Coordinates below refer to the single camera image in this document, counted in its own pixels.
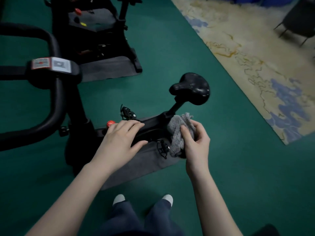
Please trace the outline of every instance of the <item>green floor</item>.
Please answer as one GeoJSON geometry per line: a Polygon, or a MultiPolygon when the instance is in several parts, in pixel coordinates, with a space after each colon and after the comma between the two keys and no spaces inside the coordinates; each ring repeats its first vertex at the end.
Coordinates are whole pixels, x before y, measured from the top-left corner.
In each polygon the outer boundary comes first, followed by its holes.
{"type": "MultiPolygon", "coordinates": [[[[3,21],[50,30],[42,0],[6,0],[3,21]]],[[[156,115],[173,101],[168,88],[185,72],[207,79],[211,97],[186,103],[211,137],[209,167],[244,235],[266,223],[282,235],[315,235],[315,134],[285,146],[204,45],[170,0],[143,0],[130,7],[127,38],[143,74],[79,85],[87,115],[96,127],[119,118],[121,103],[139,117],[156,115]]],[[[0,64],[20,65],[47,55],[41,40],[0,37],[0,64]]],[[[0,82],[0,132],[39,123],[49,111],[49,91],[26,81],[0,82]]],[[[0,232],[23,235],[73,179],[63,159],[66,138],[57,133],[34,145],[0,153],[0,232]]],[[[142,218],[164,194],[174,197],[171,217],[187,235],[201,235],[185,162],[101,192],[80,235],[90,235],[123,193],[142,218]]]]}

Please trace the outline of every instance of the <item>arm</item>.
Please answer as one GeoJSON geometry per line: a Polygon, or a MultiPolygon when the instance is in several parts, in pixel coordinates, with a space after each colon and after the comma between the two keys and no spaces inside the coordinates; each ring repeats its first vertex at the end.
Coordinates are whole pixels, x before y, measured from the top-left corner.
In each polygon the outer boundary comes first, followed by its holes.
{"type": "Polygon", "coordinates": [[[83,167],[26,236],[77,235],[88,208],[107,178],[147,144],[147,141],[140,141],[130,147],[143,126],[134,120],[112,124],[92,161],[83,167]]]}
{"type": "Polygon", "coordinates": [[[195,199],[204,236],[242,236],[235,224],[208,167],[210,138],[201,123],[191,120],[198,139],[194,141],[189,130],[182,126],[187,157],[186,170],[195,193],[195,199]]]}

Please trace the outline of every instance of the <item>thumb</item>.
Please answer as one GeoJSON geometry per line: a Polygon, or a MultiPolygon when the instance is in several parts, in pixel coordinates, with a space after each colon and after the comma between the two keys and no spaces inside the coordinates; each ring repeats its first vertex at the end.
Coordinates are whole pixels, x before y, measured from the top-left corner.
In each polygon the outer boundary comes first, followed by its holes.
{"type": "Polygon", "coordinates": [[[191,142],[195,142],[194,139],[191,137],[191,134],[190,134],[188,128],[185,127],[184,125],[181,125],[180,132],[181,132],[181,135],[183,136],[185,144],[189,144],[191,142]]]}
{"type": "Polygon", "coordinates": [[[140,149],[146,144],[148,144],[148,141],[140,141],[140,142],[137,142],[135,145],[133,145],[133,147],[130,149],[132,157],[134,157],[136,153],[140,151],[140,149]]]}

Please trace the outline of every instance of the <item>qr code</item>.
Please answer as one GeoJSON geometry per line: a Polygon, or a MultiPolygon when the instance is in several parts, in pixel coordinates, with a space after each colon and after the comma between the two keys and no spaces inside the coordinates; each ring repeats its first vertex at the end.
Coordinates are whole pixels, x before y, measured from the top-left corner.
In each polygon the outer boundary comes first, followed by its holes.
{"type": "Polygon", "coordinates": [[[32,69],[49,68],[50,61],[49,58],[33,59],[32,69]]]}
{"type": "Polygon", "coordinates": [[[56,58],[56,57],[52,57],[51,60],[53,63],[51,67],[52,70],[71,73],[70,60],[56,58]]]}

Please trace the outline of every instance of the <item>bike saddle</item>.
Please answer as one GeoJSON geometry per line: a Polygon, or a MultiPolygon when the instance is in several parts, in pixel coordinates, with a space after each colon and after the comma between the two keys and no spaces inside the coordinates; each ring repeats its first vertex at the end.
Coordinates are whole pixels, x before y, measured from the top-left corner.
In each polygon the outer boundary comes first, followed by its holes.
{"type": "Polygon", "coordinates": [[[176,96],[176,102],[191,102],[194,105],[202,105],[210,97],[209,84],[195,73],[184,74],[179,83],[169,88],[169,92],[176,96]]]}

